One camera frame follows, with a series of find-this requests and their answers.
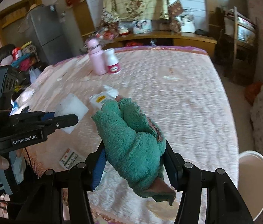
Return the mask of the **green towel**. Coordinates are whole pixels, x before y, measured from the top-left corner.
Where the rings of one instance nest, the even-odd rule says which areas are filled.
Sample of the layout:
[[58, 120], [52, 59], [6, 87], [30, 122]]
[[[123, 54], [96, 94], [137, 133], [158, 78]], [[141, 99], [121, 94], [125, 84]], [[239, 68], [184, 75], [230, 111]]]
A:
[[130, 98], [107, 100], [93, 116], [106, 158], [135, 194], [174, 203], [176, 192], [164, 181], [166, 139], [159, 126]]

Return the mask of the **white trash bucket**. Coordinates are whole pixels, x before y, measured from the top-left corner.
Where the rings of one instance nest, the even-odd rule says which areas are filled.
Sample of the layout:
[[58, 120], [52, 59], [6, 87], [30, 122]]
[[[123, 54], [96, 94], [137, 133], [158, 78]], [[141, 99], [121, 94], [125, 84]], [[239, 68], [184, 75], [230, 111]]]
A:
[[263, 211], [263, 156], [256, 151], [239, 154], [238, 191], [256, 220]]

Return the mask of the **green white flat box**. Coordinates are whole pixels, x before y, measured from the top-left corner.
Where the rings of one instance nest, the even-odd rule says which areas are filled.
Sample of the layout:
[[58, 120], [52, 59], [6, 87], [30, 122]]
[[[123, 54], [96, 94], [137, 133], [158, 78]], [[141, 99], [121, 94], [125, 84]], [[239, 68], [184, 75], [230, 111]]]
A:
[[68, 148], [59, 160], [59, 164], [65, 170], [69, 170], [80, 162], [84, 162], [85, 157], [72, 148]]

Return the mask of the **white yellow small box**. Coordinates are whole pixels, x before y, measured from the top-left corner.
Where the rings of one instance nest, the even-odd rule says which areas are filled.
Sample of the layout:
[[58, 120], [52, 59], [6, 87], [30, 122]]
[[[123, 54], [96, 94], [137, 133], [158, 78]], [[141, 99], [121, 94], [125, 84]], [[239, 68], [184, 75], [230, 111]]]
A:
[[100, 110], [103, 104], [108, 100], [114, 100], [119, 95], [119, 91], [111, 86], [103, 85], [102, 92], [92, 95], [89, 100], [91, 106]]

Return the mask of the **pink quilted table cover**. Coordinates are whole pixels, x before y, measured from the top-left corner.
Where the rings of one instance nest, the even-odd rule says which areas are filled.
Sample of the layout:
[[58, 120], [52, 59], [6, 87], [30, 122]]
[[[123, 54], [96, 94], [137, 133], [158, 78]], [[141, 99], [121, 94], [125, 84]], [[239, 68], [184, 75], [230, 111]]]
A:
[[105, 85], [137, 102], [158, 124], [171, 148], [200, 169], [223, 168], [238, 183], [239, 153], [233, 114], [221, 79], [208, 55], [182, 49], [132, 49], [116, 52], [121, 71], [97, 76], [84, 55], [48, 66], [17, 99], [20, 108], [55, 111], [68, 94], [76, 95], [88, 112], [72, 133], [55, 131], [44, 143], [24, 150], [37, 175], [61, 171], [69, 148], [82, 157], [94, 152], [101, 139], [90, 97]]

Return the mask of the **pink water bottle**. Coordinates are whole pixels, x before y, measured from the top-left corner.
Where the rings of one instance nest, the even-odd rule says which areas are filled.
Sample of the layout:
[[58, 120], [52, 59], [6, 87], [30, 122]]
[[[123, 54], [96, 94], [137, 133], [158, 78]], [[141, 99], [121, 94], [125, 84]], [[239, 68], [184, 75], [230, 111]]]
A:
[[91, 38], [87, 41], [87, 52], [96, 75], [103, 75], [107, 73], [103, 58], [103, 49], [96, 38]]

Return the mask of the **small white pink bottle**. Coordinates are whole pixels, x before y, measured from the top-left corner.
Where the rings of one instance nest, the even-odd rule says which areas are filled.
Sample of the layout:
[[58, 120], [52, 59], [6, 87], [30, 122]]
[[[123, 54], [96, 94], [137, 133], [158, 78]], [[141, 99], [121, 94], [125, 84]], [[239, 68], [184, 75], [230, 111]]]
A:
[[115, 55], [115, 50], [113, 48], [104, 50], [103, 56], [108, 72], [111, 74], [119, 73], [120, 65], [119, 65], [119, 60]]

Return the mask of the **wooden low cabinet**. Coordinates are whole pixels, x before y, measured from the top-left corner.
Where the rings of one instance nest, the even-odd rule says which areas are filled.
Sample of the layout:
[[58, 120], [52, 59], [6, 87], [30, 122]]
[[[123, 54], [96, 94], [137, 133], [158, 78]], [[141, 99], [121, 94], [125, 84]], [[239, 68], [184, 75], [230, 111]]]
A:
[[217, 40], [189, 32], [177, 34], [170, 31], [155, 31], [144, 34], [131, 33], [126, 36], [119, 36], [112, 41], [106, 42], [104, 47], [109, 49], [127, 46], [151, 46], [153, 44], [160, 47], [177, 48], [184, 51], [207, 54], [210, 58], [213, 58]]

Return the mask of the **grey refrigerator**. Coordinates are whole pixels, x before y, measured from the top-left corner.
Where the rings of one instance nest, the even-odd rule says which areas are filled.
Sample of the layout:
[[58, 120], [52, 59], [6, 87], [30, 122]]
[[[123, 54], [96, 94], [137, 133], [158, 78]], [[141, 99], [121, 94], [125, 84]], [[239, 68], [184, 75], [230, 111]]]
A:
[[49, 65], [73, 57], [55, 5], [37, 6], [27, 14], [26, 38], [36, 46], [41, 62]]

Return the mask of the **framed photo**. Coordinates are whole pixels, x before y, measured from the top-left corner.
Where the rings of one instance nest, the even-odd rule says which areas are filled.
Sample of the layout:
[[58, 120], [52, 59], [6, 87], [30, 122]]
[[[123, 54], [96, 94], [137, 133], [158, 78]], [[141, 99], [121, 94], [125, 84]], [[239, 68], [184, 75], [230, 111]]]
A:
[[132, 22], [132, 31], [134, 34], [150, 33], [152, 32], [151, 20], [137, 20]]

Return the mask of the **yellow floral hanging cloth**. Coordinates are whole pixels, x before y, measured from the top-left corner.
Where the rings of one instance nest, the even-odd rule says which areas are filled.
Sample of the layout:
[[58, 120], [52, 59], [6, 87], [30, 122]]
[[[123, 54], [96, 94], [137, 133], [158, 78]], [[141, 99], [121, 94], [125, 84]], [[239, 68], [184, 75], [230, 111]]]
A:
[[120, 21], [166, 20], [180, 33], [182, 12], [180, 0], [103, 0], [99, 27], [117, 30]]

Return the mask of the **wooden shelf rack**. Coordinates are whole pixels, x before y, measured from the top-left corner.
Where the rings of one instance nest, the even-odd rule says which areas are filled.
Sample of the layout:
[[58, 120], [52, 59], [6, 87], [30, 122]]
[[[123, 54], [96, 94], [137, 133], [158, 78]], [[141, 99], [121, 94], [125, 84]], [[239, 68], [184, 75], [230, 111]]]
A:
[[236, 84], [253, 83], [259, 30], [235, 6], [225, 12], [224, 28], [215, 47], [215, 62], [224, 68], [224, 76]]

